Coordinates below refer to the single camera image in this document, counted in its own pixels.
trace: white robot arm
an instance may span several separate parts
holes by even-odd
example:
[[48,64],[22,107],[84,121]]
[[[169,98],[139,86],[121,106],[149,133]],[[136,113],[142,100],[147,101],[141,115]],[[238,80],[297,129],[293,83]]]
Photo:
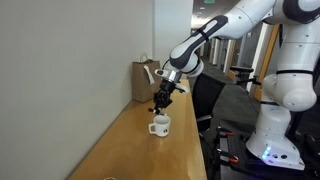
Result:
[[241,0],[225,15],[217,16],[198,29],[170,53],[171,70],[156,70],[163,77],[154,96],[161,114],[172,101],[181,74],[197,76],[203,63],[194,53],[213,37],[237,39],[259,22],[283,24],[286,36],[277,60],[277,74],[267,76],[262,84],[261,110],[256,129],[248,140],[248,150],[271,166],[303,170],[298,149],[286,137],[290,111],[304,111],[316,102],[312,72],[320,52],[319,0]]

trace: white wall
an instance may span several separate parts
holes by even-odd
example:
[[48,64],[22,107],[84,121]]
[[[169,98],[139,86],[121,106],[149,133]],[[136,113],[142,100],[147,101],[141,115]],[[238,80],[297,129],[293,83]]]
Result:
[[172,48],[191,33],[193,0],[154,0],[154,49],[156,60],[163,64]]
[[131,100],[152,21],[152,0],[1,1],[0,179],[70,174]]

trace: office chair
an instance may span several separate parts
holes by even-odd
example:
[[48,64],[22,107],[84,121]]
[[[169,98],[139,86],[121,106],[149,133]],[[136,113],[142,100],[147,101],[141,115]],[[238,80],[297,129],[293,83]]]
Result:
[[213,118],[212,110],[224,86],[225,83],[203,73],[197,77],[193,87],[192,101],[199,133],[210,128]]

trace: paper bag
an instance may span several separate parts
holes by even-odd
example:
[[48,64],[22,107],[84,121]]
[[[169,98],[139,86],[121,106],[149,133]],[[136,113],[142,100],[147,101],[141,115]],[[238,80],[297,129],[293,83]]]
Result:
[[148,59],[145,53],[141,54],[140,62],[132,62],[132,98],[134,100],[146,102],[153,99],[161,83],[161,77],[154,73],[156,69],[160,69],[160,62]]

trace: coffee mug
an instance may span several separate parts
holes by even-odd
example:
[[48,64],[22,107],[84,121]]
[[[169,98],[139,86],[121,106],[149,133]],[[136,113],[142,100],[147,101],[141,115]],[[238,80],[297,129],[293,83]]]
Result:
[[149,124],[149,133],[165,137],[169,134],[170,117],[167,115],[157,115],[153,118],[153,123]]

